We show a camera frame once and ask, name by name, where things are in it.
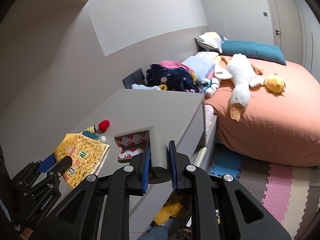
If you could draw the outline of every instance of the yellow duck plush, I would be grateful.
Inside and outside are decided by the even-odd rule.
[[[274,95],[281,93],[285,89],[285,82],[277,73],[268,76],[263,85],[265,85]]]

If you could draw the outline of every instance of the red pom-pom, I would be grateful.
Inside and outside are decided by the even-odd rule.
[[[104,133],[108,129],[109,125],[110,125],[110,122],[108,120],[104,120],[98,124],[98,128],[101,132]]]

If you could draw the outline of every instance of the silver screw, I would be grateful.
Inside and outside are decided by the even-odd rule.
[[[187,166],[187,170],[188,170],[188,171],[195,171],[195,170],[196,170],[196,166],[194,166],[194,165],[188,165],[188,166]]]
[[[90,174],[87,176],[87,181],[88,182],[93,182],[96,180],[96,176],[94,176],[93,174]]]
[[[124,171],[126,172],[130,172],[130,171],[133,171],[133,167],[131,165],[127,165],[127,166],[124,166]]]
[[[224,180],[226,180],[226,181],[233,181],[233,177],[232,177],[232,175],[230,175],[230,174],[224,175],[223,178],[224,178]]]

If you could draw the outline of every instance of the dresser top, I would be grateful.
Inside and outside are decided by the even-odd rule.
[[[174,140],[177,145],[203,100],[204,95],[196,93],[120,89],[71,132],[83,131],[105,119],[110,121],[104,134],[110,151],[99,172],[102,177],[127,165],[117,161],[121,148],[115,143],[115,135],[155,126],[167,143]]]

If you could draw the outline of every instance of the orange bedsheet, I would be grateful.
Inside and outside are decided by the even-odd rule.
[[[234,88],[223,80],[206,104],[218,115],[217,135],[229,149],[249,157],[287,165],[320,165],[320,85],[301,65],[287,66],[263,60],[249,61],[264,69],[263,77],[284,78],[283,96],[266,87],[251,88],[251,98],[239,122],[230,118]]]

